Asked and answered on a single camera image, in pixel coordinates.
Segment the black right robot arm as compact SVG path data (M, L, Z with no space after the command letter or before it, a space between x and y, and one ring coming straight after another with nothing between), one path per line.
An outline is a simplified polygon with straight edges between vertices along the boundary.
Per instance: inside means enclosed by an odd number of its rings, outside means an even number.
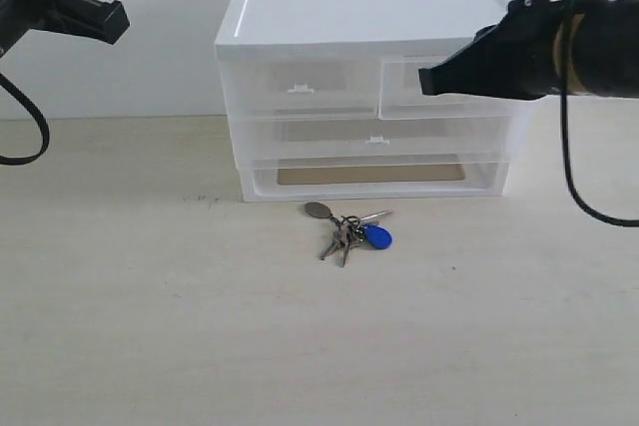
M638 96L638 4L630 0L510 3L445 61L419 70L425 96L534 101L571 95Z

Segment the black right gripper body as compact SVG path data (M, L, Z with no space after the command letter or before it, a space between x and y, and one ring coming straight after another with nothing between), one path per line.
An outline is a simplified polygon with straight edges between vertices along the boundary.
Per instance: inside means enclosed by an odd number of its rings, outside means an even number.
M554 64L555 40L571 0L514 0L497 24L480 29L479 94L484 97L533 101L559 92Z

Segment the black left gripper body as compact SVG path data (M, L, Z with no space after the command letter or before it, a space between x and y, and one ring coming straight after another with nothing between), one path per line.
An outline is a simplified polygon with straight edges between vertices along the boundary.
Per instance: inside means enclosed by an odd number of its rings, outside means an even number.
M101 0L1 0L1 53L38 30L115 44L130 27L122 2Z

